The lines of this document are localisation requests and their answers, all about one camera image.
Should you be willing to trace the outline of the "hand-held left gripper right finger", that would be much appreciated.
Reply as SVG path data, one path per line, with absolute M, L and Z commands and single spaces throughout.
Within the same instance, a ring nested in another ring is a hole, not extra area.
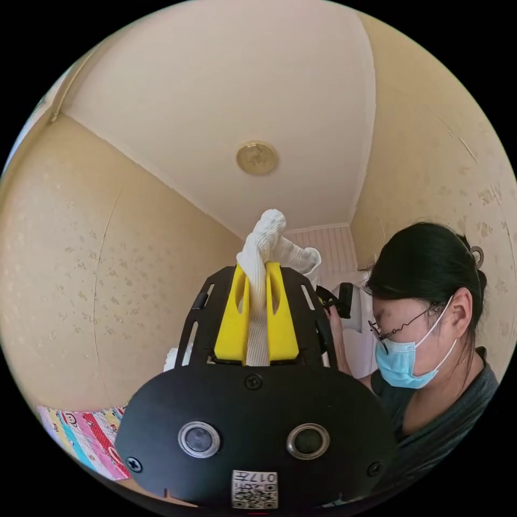
M 278 262 L 266 263 L 268 360 L 294 361 L 299 354 L 288 292 Z

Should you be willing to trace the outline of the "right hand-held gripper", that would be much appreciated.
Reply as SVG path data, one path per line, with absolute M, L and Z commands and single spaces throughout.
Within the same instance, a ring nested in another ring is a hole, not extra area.
M 340 304 L 340 288 L 336 287 L 333 290 L 329 290 L 322 285 L 316 286 L 316 295 L 324 307 L 328 316 L 332 313 L 332 308 L 335 309 L 336 314 L 340 317 L 339 304 Z

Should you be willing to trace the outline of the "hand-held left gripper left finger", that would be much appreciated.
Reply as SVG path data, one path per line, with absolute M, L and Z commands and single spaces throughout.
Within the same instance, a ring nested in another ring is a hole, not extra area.
M 229 294 L 214 346 L 217 361 L 245 361 L 250 321 L 250 283 L 240 265 L 233 271 Z

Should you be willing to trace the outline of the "person's right hand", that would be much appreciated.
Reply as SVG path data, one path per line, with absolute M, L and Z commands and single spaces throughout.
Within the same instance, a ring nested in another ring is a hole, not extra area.
M 351 369 L 347 362 L 346 354 L 345 354 L 345 346 L 344 346 L 344 339 L 343 339 L 343 327 L 342 327 L 342 323 L 341 323 L 341 318 L 339 317 L 338 311 L 335 306 L 330 306 L 328 308 L 327 317 L 330 322 L 338 368 L 341 372 L 343 372 L 349 376 L 352 376 L 352 372 L 351 372 Z

